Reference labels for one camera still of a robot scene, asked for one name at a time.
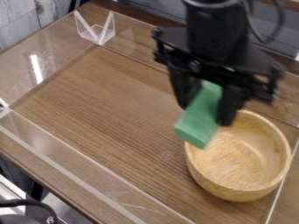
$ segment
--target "wooden table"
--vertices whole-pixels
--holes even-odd
[[[81,6],[80,11],[89,22],[104,21],[108,14],[99,3],[129,16],[139,15],[139,19],[155,25],[171,24],[145,13],[140,17],[135,10],[116,7],[107,1]],[[12,106],[79,153],[67,153],[64,146],[52,144],[47,137],[39,138],[39,133],[28,134],[27,129],[20,129],[19,134],[29,136],[36,147],[41,146],[44,155],[63,167],[57,169],[51,162],[44,163],[4,134],[0,134],[1,153],[95,223],[132,223],[132,219],[99,199],[99,192],[107,189],[103,186],[105,180],[99,178],[101,169],[97,164],[195,223],[266,223],[276,192],[251,203],[230,203],[212,197],[192,180],[183,142],[174,135],[174,123],[183,111],[174,99],[164,68],[152,61],[144,63],[154,50],[152,40],[145,35],[150,30],[144,27],[135,29],[135,24],[128,26],[133,27],[133,33],[141,32],[136,36],[143,43],[148,40],[144,45],[135,38],[131,58],[121,54],[129,48],[129,44],[121,42],[127,36],[119,37],[115,48],[113,43],[107,45],[115,50],[119,48],[121,53],[92,45]],[[292,149],[299,135],[298,87],[299,78],[288,74],[280,83],[282,98],[276,105],[268,107],[256,101],[247,105],[284,132]],[[296,155],[271,223],[291,224],[299,220],[298,161]],[[151,223],[175,223],[167,216],[163,221],[154,221],[150,217],[155,216],[154,211],[132,207],[133,204],[132,201],[129,209],[144,211]]]

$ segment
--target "black cable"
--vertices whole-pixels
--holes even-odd
[[[36,206],[44,208],[52,217],[52,224],[59,224],[59,217],[52,208],[44,203],[29,199],[9,199],[0,201],[0,207]]]
[[[276,8],[276,13],[278,13],[278,22],[276,22],[276,26],[275,29],[270,32],[268,36],[266,38],[262,37],[260,33],[258,32],[258,29],[254,25],[254,22],[251,20],[251,6],[248,4],[248,0],[243,0],[243,6],[246,9],[246,13],[247,13],[247,22],[248,22],[248,26],[250,29],[256,37],[256,39],[262,42],[262,43],[270,43],[275,37],[278,36],[278,34],[280,33],[284,23],[286,23],[286,7],[283,5],[283,3],[279,0],[272,0],[274,4],[275,4],[275,8]]]

